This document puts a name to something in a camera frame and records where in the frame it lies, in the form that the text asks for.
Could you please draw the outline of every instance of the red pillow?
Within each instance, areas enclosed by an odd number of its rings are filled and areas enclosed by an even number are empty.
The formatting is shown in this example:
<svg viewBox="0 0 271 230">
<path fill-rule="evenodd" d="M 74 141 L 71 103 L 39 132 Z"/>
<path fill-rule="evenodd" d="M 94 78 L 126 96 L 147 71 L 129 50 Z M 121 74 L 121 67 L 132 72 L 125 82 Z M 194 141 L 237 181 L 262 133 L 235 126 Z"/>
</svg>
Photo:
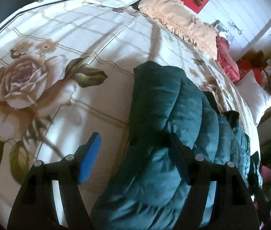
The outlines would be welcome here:
<svg viewBox="0 0 271 230">
<path fill-rule="evenodd" d="M 238 67 L 241 79 L 243 79 L 252 70 L 257 83 L 259 85 L 262 85 L 264 83 L 263 77 L 261 75 L 261 71 L 264 69 L 264 67 L 253 68 L 248 59 L 239 60 Z"/>
<path fill-rule="evenodd" d="M 228 41 L 220 36 L 216 37 L 217 61 L 228 78 L 236 83 L 240 80 L 239 68 L 229 54 Z"/>
</svg>

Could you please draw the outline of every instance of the dark green quilted coat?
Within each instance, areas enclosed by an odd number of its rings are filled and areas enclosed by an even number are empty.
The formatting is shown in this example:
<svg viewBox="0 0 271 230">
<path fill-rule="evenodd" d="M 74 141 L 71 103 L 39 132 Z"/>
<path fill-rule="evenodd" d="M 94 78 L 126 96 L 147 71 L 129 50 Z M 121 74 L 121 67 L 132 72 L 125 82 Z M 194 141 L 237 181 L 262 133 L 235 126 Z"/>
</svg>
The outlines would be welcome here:
<svg viewBox="0 0 271 230">
<path fill-rule="evenodd" d="M 210 162 L 234 162 L 247 181 L 249 138 L 238 113 L 221 115 L 209 100 L 180 68 L 146 62 L 134 69 L 130 147 L 91 212 L 96 229 L 173 228 L 190 187 L 169 158 L 165 133 L 175 132 Z M 203 225 L 210 219 L 215 185 L 210 185 Z"/>
</svg>

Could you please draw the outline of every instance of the blue foam pad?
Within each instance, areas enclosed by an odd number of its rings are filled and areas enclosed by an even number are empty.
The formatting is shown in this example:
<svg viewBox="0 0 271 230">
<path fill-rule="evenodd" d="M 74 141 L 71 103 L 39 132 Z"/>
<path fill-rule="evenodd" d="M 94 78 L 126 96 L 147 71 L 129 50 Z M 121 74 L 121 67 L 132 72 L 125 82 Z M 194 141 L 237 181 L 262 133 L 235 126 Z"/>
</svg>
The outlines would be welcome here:
<svg viewBox="0 0 271 230">
<path fill-rule="evenodd" d="M 90 176 L 92 167 L 95 163 L 96 156 L 100 149 L 101 136 L 94 132 L 85 146 L 81 145 L 79 148 L 86 148 L 87 153 L 80 163 L 79 174 L 77 177 L 78 184 L 84 183 Z"/>
</svg>

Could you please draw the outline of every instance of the floral bedspread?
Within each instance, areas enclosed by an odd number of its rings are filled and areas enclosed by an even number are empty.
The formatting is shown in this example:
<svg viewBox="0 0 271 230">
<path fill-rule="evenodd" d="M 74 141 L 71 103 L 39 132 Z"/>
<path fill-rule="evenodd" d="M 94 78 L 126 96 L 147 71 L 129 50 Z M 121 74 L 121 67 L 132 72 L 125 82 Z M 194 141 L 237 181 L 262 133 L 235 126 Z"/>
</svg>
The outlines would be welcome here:
<svg viewBox="0 0 271 230">
<path fill-rule="evenodd" d="M 74 153 L 97 131 L 101 150 L 89 180 L 79 187 L 91 211 L 123 159 L 133 69 L 147 60 L 184 69 L 198 87 L 214 93 L 220 111 L 238 111 L 251 153 L 259 150 L 251 112 L 220 65 L 128 7 L 136 1 L 43 0 L 0 24 L 3 226 L 32 164 Z M 63 211 L 57 211 L 61 219 Z"/>
</svg>

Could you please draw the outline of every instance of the wire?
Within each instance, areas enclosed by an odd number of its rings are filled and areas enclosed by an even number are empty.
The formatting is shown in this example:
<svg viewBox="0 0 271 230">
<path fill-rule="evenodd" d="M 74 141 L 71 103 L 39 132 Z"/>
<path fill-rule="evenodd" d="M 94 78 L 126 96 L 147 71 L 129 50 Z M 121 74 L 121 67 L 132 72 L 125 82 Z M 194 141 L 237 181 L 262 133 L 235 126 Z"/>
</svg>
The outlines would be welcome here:
<svg viewBox="0 0 271 230">
<path fill-rule="evenodd" d="M 243 30 L 240 30 L 236 25 L 235 25 L 235 23 L 234 22 L 232 22 L 232 24 L 231 24 L 232 26 L 234 26 L 236 29 L 237 29 L 237 31 L 239 32 L 239 35 L 241 35 L 242 34 L 242 31 Z"/>
</svg>

